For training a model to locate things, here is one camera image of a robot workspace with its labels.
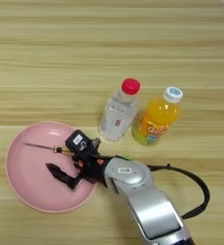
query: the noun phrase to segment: bottle label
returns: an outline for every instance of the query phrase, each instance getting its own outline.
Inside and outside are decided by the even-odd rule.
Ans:
[[[131,123],[132,117],[125,114],[125,109],[113,104],[103,114],[101,130],[108,140],[119,140]]]
[[[153,145],[160,136],[168,131],[168,125],[158,125],[150,121],[146,116],[142,116],[139,121],[138,130],[146,138],[147,143]]]

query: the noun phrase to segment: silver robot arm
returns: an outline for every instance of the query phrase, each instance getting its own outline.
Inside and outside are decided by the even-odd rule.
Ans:
[[[104,179],[108,188],[127,202],[145,245],[194,244],[181,216],[155,186],[147,166],[112,158]]]

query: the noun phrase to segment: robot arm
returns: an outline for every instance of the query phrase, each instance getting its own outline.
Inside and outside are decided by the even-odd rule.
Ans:
[[[203,204],[186,213],[183,216],[185,219],[205,210],[210,200],[208,187],[197,175],[177,167],[148,167],[119,156],[101,156],[98,153],[100,140],[92,141],[80,130],[76,130],[65,144],[73,152],[79,175],[73,178],[58,166],[47,164],[56,179],[72,190],[76,190],[83,179],[100,182],[119,194],[128,204],[145,245],[194,244],[181,216],[168,197],[155,186],[150,171],[164,168],[179,171],[188,175],[203,190]]]
[[[127,202],[145,245],[194,244],[146,165],[115,157],[107,164],[104,179],[107,187]]]

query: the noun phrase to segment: water bottle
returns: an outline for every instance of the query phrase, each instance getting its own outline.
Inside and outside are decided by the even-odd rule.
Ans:
[[[132,124],[138,112],[140,82],[134,78],[123,81],[122,88],[109,98],[99,125],[107,141],[118,141]]]

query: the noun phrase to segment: red bottle cap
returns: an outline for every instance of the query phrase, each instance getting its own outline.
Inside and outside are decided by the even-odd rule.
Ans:
[[[123,81],[122,89],[127,95],[136,95],[140,90],[140,82],[134,78],[127,78]]]

